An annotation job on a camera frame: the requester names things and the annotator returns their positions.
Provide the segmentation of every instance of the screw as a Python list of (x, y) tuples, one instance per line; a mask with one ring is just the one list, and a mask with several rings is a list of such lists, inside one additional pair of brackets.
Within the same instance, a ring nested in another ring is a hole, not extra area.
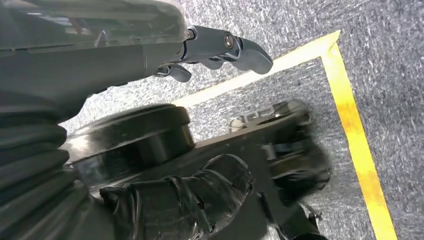
[(234, 38), (233, 38), (233, 36), (231, 36), (229, 34), (225, 35), (225, 47), (227, 49), (234, 48)]

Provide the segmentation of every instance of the yellow tape line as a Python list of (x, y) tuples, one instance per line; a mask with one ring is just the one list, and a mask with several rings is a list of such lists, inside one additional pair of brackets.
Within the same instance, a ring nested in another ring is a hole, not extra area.
[(337, 43), (321, 56), (377, 240), (397, 240)]

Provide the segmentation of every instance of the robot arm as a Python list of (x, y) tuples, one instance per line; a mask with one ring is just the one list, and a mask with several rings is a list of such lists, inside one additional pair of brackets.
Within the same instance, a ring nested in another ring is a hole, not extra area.
[(0, 239), (205, 239), (251, 199), (254, 178), (271, 179), (267, 171), (251, 173), (266, 164), (252, 168), (258, 161), (246, 165), (223, 146), (256, 131), (254, 150), (272, 131), (296, 126), (293, 113), (207, 146), (191, 143), (177, 166), (189, 168), (181, 161), (191, 159), (194, 173), (102, 187), (95, 198), (75, 169), (64, 167), (67, 133), (57, 125), (87, 97), (149, 76), (186, 82), (184, 63), (218, 69), (230, 62), (265, 74), (271, 58), (228, 31), (186, 28), (177, 8), (153, 0), (2, 0), (0, 36)]

